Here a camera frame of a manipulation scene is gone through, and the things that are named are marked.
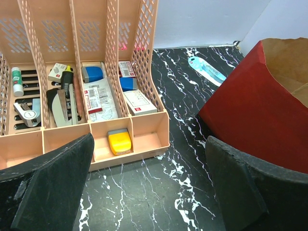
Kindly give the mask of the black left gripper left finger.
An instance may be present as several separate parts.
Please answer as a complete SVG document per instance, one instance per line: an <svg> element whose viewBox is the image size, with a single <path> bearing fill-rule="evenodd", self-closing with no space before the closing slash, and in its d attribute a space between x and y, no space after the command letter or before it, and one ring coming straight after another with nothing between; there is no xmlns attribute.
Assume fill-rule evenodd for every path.
<svg viewBox="0 0 308 231"><path fill-rule="evenodd" d="M71 231L94 151L91 133L0 172L2 231Z"/></svg>

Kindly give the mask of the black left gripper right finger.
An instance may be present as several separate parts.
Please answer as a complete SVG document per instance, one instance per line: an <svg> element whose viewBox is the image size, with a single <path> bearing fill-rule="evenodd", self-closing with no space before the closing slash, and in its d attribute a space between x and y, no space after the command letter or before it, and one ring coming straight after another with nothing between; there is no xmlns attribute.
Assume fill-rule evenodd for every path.
<svg viewBox="0 0 308 231"><path fill-rule="evenodd" d="M225 229L306 231L308 176L254 157L209 136L205 144Z"/></svg>

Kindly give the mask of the red brown paper bag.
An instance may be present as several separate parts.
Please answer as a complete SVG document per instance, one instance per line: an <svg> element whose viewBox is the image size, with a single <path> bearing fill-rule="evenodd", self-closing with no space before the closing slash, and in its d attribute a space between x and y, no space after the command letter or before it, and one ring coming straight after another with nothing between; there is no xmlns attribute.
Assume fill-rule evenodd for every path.
<svg viewBox="0 0 308 231"><path fill-rule="evenodd" d="M308 40L260 40L199 116L234 148L307 173Z"/></svg>

